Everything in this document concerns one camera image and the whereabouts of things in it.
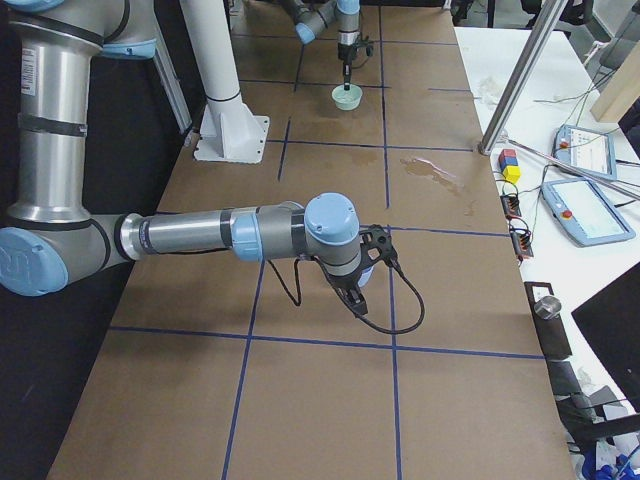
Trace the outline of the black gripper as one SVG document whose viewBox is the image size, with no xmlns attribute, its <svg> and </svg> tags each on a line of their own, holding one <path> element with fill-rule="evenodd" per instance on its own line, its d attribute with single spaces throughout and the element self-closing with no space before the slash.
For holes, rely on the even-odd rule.
<svg viewBox="0 0 640 480">
<path fill-rule="evenodd" d="M 354 315 L 368 313 L 366 300 L 361 292 L 366 272 L 371 272 L 378 263 L 387 267 L 398 266 L 398 254 L 392 244 L 390 233 L 381 225 L 362 229 L 354 240 L 339 246 L 329 254 L 323 252 L 322 268 L 329 284 L 340 294 Z"/>
<path fill-rule="evenodd" d="M 352 64 L 357 57 L 358 50 L 364 48 L 367 57 L 373 55 L 373 43 L 369 37 L 362 37 L 360 32 L 338 33 L 338 59 L 342 62 L 343 89 L 351 89 Z"/>
</svg>

